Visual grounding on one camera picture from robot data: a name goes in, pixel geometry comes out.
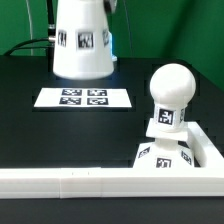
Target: green wall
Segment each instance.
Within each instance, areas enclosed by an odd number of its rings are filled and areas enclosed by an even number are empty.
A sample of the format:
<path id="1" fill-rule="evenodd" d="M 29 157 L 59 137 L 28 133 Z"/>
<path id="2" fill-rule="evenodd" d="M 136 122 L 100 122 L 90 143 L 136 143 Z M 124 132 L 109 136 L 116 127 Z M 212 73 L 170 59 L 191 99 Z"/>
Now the green wall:
<path id="1" fill-rule="evenodd" d="M 0 3 L 2 54 L 29 39 L 29 23 L 25 0 L 0 0 Z M 45 0 L 30 0 L 30 4 L 34 37 L 45 37 Z M 114 53 L 118 57 L 183 59 L 224 90 L 223 0 L 126 0 L 126 6 L 131 35 L 123 0 L 118 0 L 116 14 L 108 16 Z M 37 50 L 35 55 L 44 55 L 44 52 Z"/>

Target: white cylindrical body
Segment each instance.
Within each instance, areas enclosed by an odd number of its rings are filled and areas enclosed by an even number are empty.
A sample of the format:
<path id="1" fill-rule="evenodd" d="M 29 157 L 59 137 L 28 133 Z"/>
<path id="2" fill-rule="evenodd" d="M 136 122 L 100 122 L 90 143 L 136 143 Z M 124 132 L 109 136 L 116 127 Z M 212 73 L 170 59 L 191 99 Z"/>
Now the white cylindrical body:
<path id="1" fill-rule="evenodd" d="M 113 72 L 103 0 L 59 0 L 54 73 L 96 79 Z"/>

